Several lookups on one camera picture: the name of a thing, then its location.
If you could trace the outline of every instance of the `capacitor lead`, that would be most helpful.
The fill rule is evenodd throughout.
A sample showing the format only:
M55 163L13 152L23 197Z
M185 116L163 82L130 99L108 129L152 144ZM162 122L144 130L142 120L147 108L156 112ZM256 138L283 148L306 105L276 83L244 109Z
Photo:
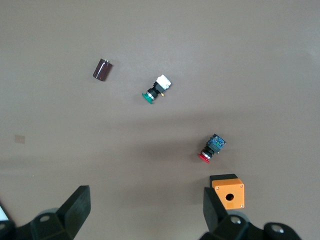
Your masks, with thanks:
M107 79L112 67L113 65L109 62L109 60L104 60L101 58L92 76L104 82Z

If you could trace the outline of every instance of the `screw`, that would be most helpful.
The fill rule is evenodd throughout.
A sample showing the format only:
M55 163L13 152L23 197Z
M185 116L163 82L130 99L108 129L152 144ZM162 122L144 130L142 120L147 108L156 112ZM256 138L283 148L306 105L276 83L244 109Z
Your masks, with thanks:
M45 216L42 216L39 221L40 221L41 223L43 223L43 222L48 221L49 219L50 219L50 216L45 215Z
M232 216L231 222L233 222L234 224L241 224L241 220L237 216Z
M279 234L283 234L285 232L284 229L281 226L276 225L276 224L273 224L271 226L271 228L272 228L273 231L275 231L276 233L279 233Z

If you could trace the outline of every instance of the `electrolytic capacitor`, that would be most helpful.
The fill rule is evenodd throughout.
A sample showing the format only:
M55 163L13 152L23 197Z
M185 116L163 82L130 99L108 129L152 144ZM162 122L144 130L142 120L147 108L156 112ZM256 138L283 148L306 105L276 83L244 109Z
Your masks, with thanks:
M113 65L109 62L109 60L104 60L101 58L92 76L104 82L107 79L112 67Z

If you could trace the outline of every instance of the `brown capacitor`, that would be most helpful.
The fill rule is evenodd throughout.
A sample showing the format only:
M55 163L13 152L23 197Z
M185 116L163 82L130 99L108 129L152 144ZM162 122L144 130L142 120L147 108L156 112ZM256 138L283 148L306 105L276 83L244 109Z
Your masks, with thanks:
M113 65L109 62L109 60L100 59L92 76L104 82L107 79L112 67Z

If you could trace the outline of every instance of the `white contact block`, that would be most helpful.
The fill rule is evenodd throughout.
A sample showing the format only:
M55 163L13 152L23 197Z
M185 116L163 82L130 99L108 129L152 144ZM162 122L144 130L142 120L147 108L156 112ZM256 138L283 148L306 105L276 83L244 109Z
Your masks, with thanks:
M171 82L169 81L169 79L165 76L165 75L161 75L160 77L158 77L158 79L156 80L156 82L164 89L167 90L170 85Z

